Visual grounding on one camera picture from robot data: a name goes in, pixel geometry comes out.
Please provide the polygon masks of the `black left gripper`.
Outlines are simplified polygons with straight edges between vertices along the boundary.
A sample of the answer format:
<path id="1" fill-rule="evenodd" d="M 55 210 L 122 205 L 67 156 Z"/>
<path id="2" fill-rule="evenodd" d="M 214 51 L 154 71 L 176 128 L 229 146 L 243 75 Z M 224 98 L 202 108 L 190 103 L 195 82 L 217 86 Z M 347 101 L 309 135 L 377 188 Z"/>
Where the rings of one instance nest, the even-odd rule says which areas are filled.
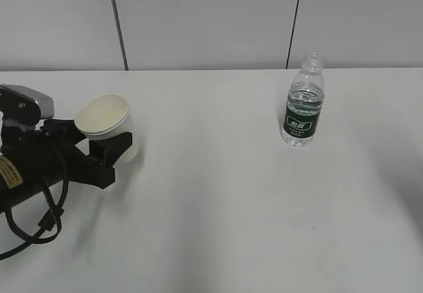
<path id="1" fill-rule="evenodd" d="M 89 154 L 76 145 L 86 136 L 74 120 L 47 119 L 40 130 L 22 131 L 2 126 L 1 211 L 12 208 L 68 179 L 104 189 L 115 181 L 114 164 L 132 146 L 132 134 L 124 132 L 89 141 Z"/>

